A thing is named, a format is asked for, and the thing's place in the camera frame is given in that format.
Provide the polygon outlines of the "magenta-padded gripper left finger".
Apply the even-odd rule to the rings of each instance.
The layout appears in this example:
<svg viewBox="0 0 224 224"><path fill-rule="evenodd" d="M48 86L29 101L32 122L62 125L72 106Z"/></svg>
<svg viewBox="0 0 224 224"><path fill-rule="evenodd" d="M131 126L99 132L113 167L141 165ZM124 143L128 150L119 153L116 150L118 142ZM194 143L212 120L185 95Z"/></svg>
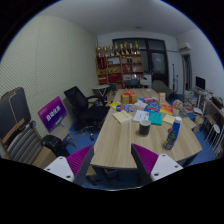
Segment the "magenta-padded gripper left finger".
<svg viewBox="0 0 224 224"><path fill-rule="evenodd" d="M59 156L45 171L82 186L93 156L94 147L90 145L68 157Z"/></svg>

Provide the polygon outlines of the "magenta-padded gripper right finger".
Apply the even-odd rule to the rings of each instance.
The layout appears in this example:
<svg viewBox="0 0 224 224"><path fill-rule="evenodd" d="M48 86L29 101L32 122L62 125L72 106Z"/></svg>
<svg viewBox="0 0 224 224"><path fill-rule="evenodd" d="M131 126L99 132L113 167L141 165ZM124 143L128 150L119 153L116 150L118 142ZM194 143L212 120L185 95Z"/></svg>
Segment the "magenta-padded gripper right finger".
<svg viewBox="0 0 224 224"><path fill-rule="evenodd" d="M137 165L143 185L164 178L182 169L167 154L156 154L140 145L131 144L131 154Z"/></svg>

